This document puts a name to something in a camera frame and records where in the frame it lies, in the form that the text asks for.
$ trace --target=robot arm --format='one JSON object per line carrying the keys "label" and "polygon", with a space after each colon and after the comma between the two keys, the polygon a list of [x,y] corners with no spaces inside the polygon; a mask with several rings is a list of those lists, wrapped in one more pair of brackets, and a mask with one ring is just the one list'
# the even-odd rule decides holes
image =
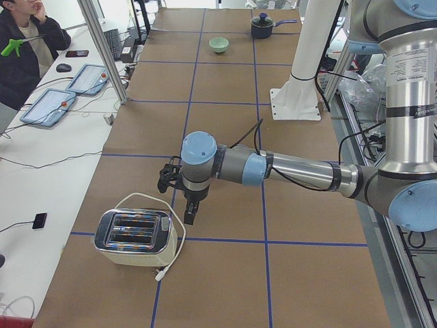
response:
{"label": "robot arm", "polygon": [[182,164],[167,164],[158,183],[162,193],[169,186],[183,190],[185,223],[193,224],[211,178],[252,186],[272,178],[315,191],[338,191],[412,231],[437,228],[437,3],[354,0],[352,5],[351,39],[361,42],[362,50],[377,42],[387,54],[385,162],[379,167],[336,165],[227,148],[207,133],[192,133],[183,141]]}

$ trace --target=white desk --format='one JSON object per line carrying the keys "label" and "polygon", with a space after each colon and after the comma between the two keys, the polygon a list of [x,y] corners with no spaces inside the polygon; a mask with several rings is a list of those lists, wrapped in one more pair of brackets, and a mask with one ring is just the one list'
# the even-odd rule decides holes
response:
{"label": "white desk", "polygon": [[[108,23],[104,29],[110,29]],[[86,27],[71,31],[70,35],[70,49],[87,49],[89,56],[65,58],[66,51],[61,52],[40,84],[59,77],[73,77],[83,64],[102,64]],[[59,63],[70,64],[72,72],[56,72]],[[117,67],[121,70],[124,64],[119,62]],[[30,95],[27,103],[32,103],[46,88],[63,90],[69,82],[45,85]],[[101,99],[74,112],[99,97],[101,92],[104,92]],[[0,156],[40,166],[69,156],[101,151],[111,130],[103,113],[115,113],[119,104],[113,88],[101,92],[95,97],[78,97],[71,112],[50,129],[24,126],[10,133],[12,139],[1,137]],[[21,125],[19,118],[23,113],[24,110],[20,111],[10,126]],[[0,229],[17,222],[33,221],[37,213],[48,213],[44,229],[32,230],[32,225],[26,224],[0,234],[0,254],[5,256],[5,264],[0,268],[0,303],[9,304],[19,297],[29,296],[35,301],[33,317],[38,314],[99,158],[99,154],[89,155],[42,169],[0,161]],[[7,315],[29,318],[32,308],[29,299],[21,299]]]}

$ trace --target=keyboard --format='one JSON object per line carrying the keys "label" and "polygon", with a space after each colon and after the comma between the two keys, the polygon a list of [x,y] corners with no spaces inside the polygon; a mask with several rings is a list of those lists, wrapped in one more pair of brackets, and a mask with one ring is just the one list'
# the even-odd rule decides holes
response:
{"label": "keyboard", "polygon": [[120,43],[118,29],[110,29],[109,31],[103,32],[103,34],[107,39],[114,60],[119,60],[122,53],[122,44]]}

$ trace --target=tablet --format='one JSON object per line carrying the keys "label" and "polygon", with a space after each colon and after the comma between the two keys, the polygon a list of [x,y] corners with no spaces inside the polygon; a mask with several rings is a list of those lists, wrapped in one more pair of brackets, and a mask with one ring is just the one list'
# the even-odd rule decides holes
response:
{"label": "tablet", "polygon": [[108,72],[104,66],[85,64],[66,90],[75,92],[77,96],[95,96],[108,80]]}
{"label": "tablet", "polygon": [[76,100],[74,92],[47,89],[44,93],[26,110],[20,121],[40,126],[53,126],[70,108]]}

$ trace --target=beige shirt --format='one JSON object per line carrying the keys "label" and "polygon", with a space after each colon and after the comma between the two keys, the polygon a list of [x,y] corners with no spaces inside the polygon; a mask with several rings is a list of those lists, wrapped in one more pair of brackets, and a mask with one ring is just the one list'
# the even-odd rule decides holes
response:
{"label": "beige shirt", "polygon": [[[29,21],[28,27],[18,28],[26,38],[32,38],[39,35],[38,29],[31,20]],[[43,39],[32,40],[29,41],[29,43],[32,46],[33,52],[38,58],[38,63],[40,65],[40,78],[42,78],[53,64],[53,56]]]}

